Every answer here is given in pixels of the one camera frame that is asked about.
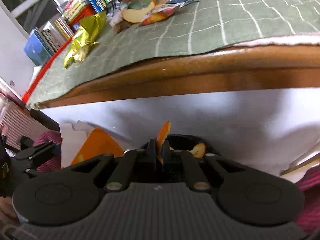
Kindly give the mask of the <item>orange potato sticks box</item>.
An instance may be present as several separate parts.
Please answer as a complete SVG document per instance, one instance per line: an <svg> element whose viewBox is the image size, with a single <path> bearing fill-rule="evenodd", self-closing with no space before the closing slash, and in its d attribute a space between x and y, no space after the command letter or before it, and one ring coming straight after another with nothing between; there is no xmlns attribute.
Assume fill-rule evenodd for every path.
<svg viewBox="0 0 320 240"><path fill-rule="evenodd" d="M103 129L77 121L60 125L61 166L63 168L80 163L104 153L121 157L129 143Z"/></svg>

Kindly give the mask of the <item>gold foil wrapper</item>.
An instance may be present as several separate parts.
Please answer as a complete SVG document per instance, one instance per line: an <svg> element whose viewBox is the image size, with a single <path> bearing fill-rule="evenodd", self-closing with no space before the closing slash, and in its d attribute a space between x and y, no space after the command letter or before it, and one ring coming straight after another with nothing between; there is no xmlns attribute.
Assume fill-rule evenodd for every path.
<svg viewBox="0 0 320 240"><path fill-rule="evenodd" d="M97 38L104 29L106 12L100 12L80 20L80 27L71 40L69 50L64 59L64 67L73 62L83 62L89 52L98 44Z"/></svg>

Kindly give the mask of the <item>colourful snack wrapper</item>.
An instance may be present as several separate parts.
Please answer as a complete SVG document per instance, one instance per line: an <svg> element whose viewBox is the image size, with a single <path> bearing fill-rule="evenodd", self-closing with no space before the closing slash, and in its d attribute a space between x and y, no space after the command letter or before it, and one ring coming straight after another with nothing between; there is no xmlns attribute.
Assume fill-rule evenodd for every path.
<svg viewBox="0 0 320 240"><path fill-rule="evenodd" d="M146 14L139 25L145 26L166 20L181 8L199 1L200 0L162 0Z"/></svg>

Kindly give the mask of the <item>upright books far left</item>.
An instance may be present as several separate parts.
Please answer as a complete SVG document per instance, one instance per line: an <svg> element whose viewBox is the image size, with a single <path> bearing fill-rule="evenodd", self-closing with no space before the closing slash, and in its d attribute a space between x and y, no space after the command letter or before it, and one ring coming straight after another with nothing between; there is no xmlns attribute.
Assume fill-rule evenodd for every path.
<svg viewBox="0 0 320 240"><path fill-rule="evenodd" d="M23 52L35 66L43 66L73 35L63 17L56 16L40 29L35 27L31 31Z"/></svg>

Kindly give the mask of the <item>stack of flat books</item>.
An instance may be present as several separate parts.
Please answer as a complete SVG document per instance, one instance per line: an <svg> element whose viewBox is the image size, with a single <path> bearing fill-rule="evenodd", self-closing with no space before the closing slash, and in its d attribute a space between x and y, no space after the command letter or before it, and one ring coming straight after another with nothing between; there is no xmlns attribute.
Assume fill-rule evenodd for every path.
<svg viewBox="0 0 320 240"><path fill-rule="evenodd" d="M60 14L62 18L69 22L72 16L75 14L75 11L80 8L81 5L85 3L85 0L69 0L65 5L60 9Z"/></svg>

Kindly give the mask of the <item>red tray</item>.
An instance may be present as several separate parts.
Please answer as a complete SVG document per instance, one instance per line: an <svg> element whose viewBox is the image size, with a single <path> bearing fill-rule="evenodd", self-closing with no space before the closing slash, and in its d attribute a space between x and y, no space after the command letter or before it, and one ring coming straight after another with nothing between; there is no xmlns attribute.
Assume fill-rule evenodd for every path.
<svg viewBox="0 0 320 240"><path fill-rule="evenodd" d="M22 101L24 103L27 103L31 94L33 93L34 89L37 87L39 81L43 78L44 74L47 72L47 70L51 67L53 61L63 52L63 50L69 45L72 38L69 38L62 47L47 61L47 63L44 64L43 67L41 67L40 71L35 75L35 78L31 81L29 87L25 91L25 93L22 96Z"/></svg>

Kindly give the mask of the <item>magenta knitted sleeve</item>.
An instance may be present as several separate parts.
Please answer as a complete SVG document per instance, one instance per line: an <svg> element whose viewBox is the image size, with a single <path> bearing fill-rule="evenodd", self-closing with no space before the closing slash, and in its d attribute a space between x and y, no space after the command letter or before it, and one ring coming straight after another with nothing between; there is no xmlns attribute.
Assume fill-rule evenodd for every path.
<svg viewBox="0 0 320 240"><path fill-rule="evenodd" d="M319 228L319 165L307 170L296 185L304 193L304 208L296 219L296 224L307 234Z"/></svg>

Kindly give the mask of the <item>green checked tablecloth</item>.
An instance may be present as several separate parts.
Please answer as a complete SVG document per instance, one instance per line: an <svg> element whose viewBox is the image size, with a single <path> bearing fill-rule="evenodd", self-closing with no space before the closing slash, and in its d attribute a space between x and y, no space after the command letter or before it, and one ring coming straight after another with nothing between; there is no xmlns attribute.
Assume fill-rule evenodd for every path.
<svg viewBox="0 0 320 240"><path fill-rule="evenodd" d="M187 56L229 46L319 44L319 0L196 0L167 20L116 34L106 25L83 62L63 65L64 50L46 71L27 107L154 57Z"/></svg>

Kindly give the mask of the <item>red crate left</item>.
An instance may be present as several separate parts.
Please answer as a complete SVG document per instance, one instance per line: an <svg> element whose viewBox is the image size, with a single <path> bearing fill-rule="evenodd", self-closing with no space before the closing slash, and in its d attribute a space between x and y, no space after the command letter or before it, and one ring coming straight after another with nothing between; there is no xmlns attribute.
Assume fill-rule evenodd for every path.
<svg viewBox="0 0 320 240"><path fill-rule="evenodd" d="M71 20L71 22L69 22L68 26L75 33L80 27L80 21L94 14L94 8L88 4L80 10L80 12Z"/></svg>

